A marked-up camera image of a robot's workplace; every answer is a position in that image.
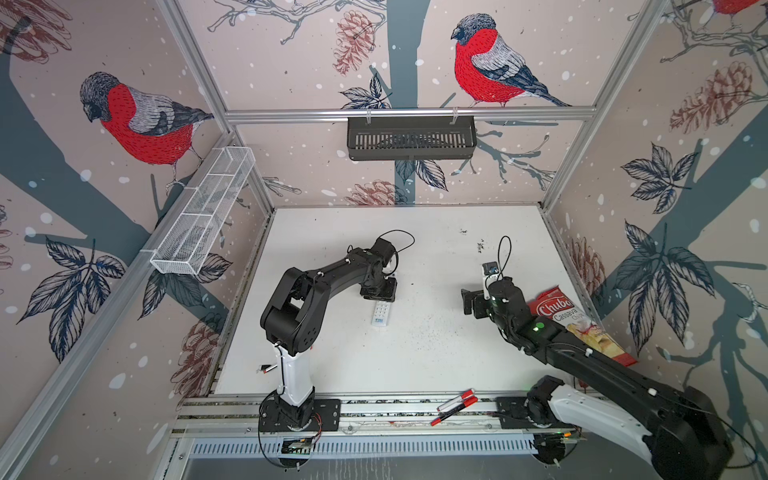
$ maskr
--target bird illustration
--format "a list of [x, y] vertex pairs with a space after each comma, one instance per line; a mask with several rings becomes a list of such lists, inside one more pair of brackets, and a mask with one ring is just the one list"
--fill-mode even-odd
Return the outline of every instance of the bird illustration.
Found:
[[509, 48], [496, 31], [490, 15], [467, 15], [451, 35], [456, 43], [456, 81], [480, 103], [498, 102], [504, 107], [512, 98], [539, 97], [559, 107], [570, 106], [549, 94], [525, 64], [525, 59]]
[[152, 165], [173, 165], [192, 148], [197, 127], [214, 116], [199, 108], [185, 107], [169, 97], [145, 94], [120, 83], [115, 76], [98, 71], [80, 87], [80, 101], [89, 121], [100, 119], [104, 128], [123, 148], [139, 161]]

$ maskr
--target white wire basket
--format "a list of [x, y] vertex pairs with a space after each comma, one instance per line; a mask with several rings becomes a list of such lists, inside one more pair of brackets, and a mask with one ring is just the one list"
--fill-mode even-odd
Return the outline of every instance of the white wire basket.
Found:
[[197, 275], [256, 160], [248, 147], [224, 147], [150, 262], [160, 273]]

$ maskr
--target black cable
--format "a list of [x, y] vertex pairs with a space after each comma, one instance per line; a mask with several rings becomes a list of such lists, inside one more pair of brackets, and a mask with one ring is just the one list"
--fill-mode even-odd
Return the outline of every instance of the black cable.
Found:
[[413, 246], [414, 243], [416, 243], [416, 237], [414, 237], [412, 233], [406, 232], [405, 230], [396, 229], [396, 228], [394, 230], [390, 230], [389, 232], [382, 233], [376, 239], [378, 240], [379, 238], [384, 237], [386, 234], [392, 233], [392, 232], [403, 232], [406, 235], [409, 235], [413, 241], [407, 247], [403, 247], [400, 250], [395, 250], [395, 268], [391, 272], [385, 273], [384, 276], [390, 276], [394, 274], [395, 270], [397, 270], [397, 267], [400, 265], [400, 255], [398, 255], [398, 253], [402, 252], [406, 248], [410, 248], [411, 246]]
[[[509, 241], [509, 252], [507, 253], [507, 260], [504, 261], [504, 266], [502, 266], [502, 242], [504, 242], [504, 239], [507, 239]], [[504, 278], [504, 269], [507, 268], [507, 263], [509, 263], [509, 257], [512, 255], [512, 239], [509, 238], [509, 235], [504, 235], [499, 241], [498, 241], [498, 249], [496, 250], [496, 263], [498, 264], [499, 268], [499, 278]]]

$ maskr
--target white tabletop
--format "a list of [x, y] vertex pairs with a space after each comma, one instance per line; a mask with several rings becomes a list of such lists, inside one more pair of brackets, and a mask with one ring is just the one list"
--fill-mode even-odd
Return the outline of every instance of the white tabletop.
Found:
[[[216, 393], [265, 394], [278, 386], [279, 369], [258, 371], [276, 362], [259, 321], [285, 270], [328, 265], [348, 245], [370, 247], [392, 229], [411, 232], [416, 243], [400, 253], [389, 325], [371, 325], [375, 303], [359, 287], [334, 296], [310, 352], [317, 392], [515, 391], [543, 375], [570, 378], [462, 308], [461, 289], [482, 288], [481, 264], [496, 260], [503, 235], [512, 241], [505, 275], [527, 298], [559, 284], [581, 307], [536, 207], [302, 208], [276, 212]], [[410, 243], [404, 233], [386, 239], [398, 249]]]

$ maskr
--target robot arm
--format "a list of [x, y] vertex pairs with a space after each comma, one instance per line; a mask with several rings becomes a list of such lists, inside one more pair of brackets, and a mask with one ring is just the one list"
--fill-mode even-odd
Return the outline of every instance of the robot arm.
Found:
[[584, 380], [615, 405], [544, 377], [528, 393], [531, 420], [583, 426], [635, 452], [664, 480], [720, 477], [733, 446], [710, 399], [687, 387], [680, 392], [595, 352], [561, 324], [534, 316], [522, 291], [503, 277], [487, 289], [462, 291], [465, 313], [489, 316], [508, 343], [540, 362]]
[[[397, 281], [387, 278], [383, 269], [396, 253], [380, 237], [373, 247], [353, 248], [338, 262], [318, 270], [290, 268], [283, 274], [261, 316], [261, 327], [280, 358], [283, 391], [277, 404], [281, 421], [289, 428], [302, 429], [310, 422], [315, 389], [306, 351], [320, 334], [328, 300], [359, 283], [363, 298], [395, 301]], [[302, 300], [302, 306], [291, 299]]]

